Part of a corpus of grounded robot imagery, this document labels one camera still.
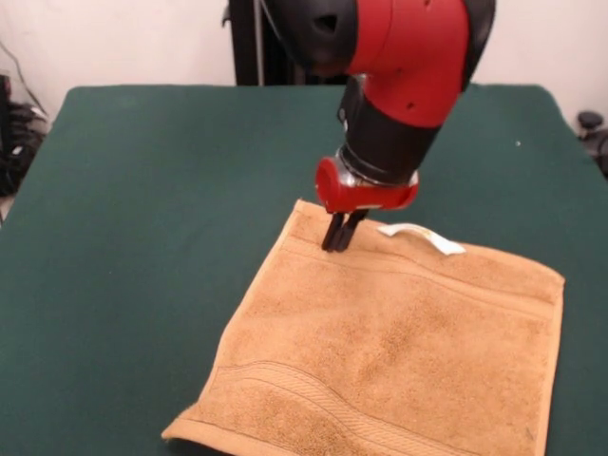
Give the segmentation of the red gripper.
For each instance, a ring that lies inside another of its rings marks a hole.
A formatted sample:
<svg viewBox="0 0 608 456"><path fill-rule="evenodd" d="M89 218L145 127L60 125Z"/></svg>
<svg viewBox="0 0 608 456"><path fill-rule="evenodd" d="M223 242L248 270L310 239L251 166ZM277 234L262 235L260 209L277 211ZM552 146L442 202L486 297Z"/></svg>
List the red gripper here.
<svg viewBox="0 0 608 456"><path fill-rule="evenodd" d="M379 185L355 176L337 157L320 161L314 183L318 199L329 213L334 213L321 248L335 252L348 249L358 224L367 217L369 209L403 209L414 201L419 190L417 172L407 184ZM344 213L350 213L345 220Z"/></svg>

